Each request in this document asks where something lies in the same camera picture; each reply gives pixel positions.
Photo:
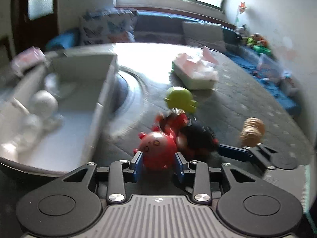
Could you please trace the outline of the red round pig toy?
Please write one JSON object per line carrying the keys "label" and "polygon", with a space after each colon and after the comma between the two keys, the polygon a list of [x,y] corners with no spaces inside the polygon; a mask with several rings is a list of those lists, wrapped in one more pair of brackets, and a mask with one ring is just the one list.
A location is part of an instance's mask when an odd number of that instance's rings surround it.
{"label": "red round pig toy", "polygon": [[161,131],[139,133],[140,144],[133,153],[143,153],[143,165],[150,171],[170,169],[174,164],[177,146],[175,141]]}

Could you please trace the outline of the black red doll toy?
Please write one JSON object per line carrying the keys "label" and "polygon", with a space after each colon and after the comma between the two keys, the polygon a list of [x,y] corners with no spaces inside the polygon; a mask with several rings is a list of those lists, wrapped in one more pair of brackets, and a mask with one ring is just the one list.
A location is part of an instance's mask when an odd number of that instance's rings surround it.
{"label": "black red doll toy", "polygon": [[219,141],[214,132],[179,108],[160,113],[154,120],[154,131],[162,131],[171,137],[179,152],[187,160],[205,160],[215,151]]}

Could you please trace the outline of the green round alien toy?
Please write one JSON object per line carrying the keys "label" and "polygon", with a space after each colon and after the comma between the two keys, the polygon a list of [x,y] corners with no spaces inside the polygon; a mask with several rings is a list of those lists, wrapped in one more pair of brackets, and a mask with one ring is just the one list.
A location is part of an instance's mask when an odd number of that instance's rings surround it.
{"label": "green round alien toy", "polygon": [[191,114],[197,110],[198,103],[194,100],[192,93],[181,86],[169,88],[165,93],[164,101],[169,109],[178,108]]}

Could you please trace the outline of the tan peanut shaped toy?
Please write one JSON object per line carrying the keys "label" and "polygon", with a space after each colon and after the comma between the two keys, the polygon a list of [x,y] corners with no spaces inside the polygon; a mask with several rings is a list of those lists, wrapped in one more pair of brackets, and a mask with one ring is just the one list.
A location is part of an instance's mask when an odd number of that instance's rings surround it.
{"label": "tan peanut shaped toy", "polygon": [[261,142],[265,133],[265,125],[261,119],[248,118],[244,121],[240,140],[242,147],[255,147]]}

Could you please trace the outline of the round black turntable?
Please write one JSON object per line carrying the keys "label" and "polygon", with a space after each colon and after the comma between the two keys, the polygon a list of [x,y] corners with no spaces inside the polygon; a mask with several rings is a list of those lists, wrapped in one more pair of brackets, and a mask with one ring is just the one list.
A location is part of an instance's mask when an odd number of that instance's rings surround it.
{"label": "round black turntable", "polygon": [[110,139],[128,134],[147,111],[148,89],[137,72],[120,67],[105,131]]}

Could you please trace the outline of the clear plastic toy bin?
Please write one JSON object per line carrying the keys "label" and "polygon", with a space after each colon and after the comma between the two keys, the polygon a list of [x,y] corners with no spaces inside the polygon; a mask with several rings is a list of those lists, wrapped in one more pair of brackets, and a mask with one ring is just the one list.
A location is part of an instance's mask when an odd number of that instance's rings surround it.
{"label": "clear plastic toy bin", "polygon": [[282,78],[282,67],[266,54],[260,54],[257,70],[263,78],[269,79],[274,84],[278,84]]}

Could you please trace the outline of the open tissue pack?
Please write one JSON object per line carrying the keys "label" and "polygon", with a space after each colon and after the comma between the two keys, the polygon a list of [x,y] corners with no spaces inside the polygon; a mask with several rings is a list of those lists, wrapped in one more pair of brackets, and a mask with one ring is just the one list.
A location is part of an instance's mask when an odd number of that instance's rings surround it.
{"label": "open tissue pack", "polygon": [[197,53],[181,53],[172,62],[176,76],[189,90],[210,90],[219,81],[219,62],[206,46]]}

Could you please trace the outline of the grey storage box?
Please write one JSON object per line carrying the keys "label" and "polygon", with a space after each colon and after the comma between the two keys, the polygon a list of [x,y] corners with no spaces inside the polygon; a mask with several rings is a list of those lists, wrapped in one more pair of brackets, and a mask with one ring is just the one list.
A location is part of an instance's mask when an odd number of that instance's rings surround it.
{"label": "grey storage box", "polygon": [[57,177],[91,160],[118,74],[115,53],[49,58],[1,107],[1,168]]}

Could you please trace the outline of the pile of plush toys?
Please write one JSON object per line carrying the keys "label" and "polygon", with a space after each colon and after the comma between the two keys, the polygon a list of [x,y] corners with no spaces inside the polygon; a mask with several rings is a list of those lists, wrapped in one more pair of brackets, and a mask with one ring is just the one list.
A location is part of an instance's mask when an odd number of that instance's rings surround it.
{"label": "pile of plush toys", "polygon": [[269,48],[269,43],[262,35],[256,33],[247,36],[246,25],[242,25],[236,29],[237,34],[240,36],[240,43],[254,50],[257,54],[265,54],[267,56],[272,56],[271,49]]}

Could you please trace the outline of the white plush toy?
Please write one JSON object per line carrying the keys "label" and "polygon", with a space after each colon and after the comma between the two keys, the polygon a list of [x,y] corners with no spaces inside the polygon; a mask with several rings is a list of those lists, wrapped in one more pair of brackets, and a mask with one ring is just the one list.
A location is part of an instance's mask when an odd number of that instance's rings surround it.
{"label": "white plush toy", "polygon": [[59,95],[59,77],[55,73],[44,79],[44,89],[31,97],[31,104],[25,107],[18,99],[13,98],[11,104],[24,117],[18,133],[6,143],[1,144],[1,157],[16,161],[20,153],[34,148],[46,133],[53,132],[62,126],[64,117],[57,113]]}

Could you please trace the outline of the grey cushion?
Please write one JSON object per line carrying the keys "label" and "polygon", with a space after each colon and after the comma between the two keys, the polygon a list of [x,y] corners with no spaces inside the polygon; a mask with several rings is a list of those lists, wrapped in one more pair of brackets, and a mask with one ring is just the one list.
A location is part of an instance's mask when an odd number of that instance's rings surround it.
{"label": "grey cushion", "polygon": [[187,45],[208,47],[220,53],[227,51],[221,24],[182,22],[182,28]]}

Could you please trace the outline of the butterfly print pillow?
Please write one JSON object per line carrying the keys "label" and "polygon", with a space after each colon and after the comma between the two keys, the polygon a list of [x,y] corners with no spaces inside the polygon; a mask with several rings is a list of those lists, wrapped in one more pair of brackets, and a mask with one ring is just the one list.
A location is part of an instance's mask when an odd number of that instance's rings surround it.
{"label": "butterfly print pillow", "polygon": [[138,16],[139,12],[130,8],[86,12],[79,18],[81,45],[135,42]]}

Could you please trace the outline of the blue sofa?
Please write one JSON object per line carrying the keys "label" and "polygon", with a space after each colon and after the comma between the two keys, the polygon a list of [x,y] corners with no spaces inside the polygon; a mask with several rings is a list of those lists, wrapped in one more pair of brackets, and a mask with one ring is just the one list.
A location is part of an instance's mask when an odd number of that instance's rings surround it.
{"label": "blue sofa", "polygon": [[220,23],[134,8],[88,11],[79,17],[79,27],[68,29],[46,44],[47,51],[75,46],[119,42],[145,42],[207,47],[228,56],[252,75],[291,115],[300,113],[292,89],[283,90],[291,74],[273,59],[263,38],[243,37]]}

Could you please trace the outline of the pink tissue pack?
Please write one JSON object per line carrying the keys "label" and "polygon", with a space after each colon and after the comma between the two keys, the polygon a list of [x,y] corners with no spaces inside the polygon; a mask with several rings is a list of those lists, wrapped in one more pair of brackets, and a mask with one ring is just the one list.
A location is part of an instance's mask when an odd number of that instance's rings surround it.
{"label": "pink tissue pack", "polygon": [[41,49],[32,46],[16,55],[10,62],[10,66],[15,75],[22,77],[26,70],[45,61],[46,57]]}

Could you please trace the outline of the brown wooden door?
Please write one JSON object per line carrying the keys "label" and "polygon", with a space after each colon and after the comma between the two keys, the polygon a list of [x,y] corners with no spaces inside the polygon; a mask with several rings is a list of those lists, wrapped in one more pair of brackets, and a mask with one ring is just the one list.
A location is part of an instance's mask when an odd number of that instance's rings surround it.
{"label": "brown wooden door", "polygon": [[57,0],[11,0],[11,25],[17,54],[32,46],[44,51],[59,34]]}

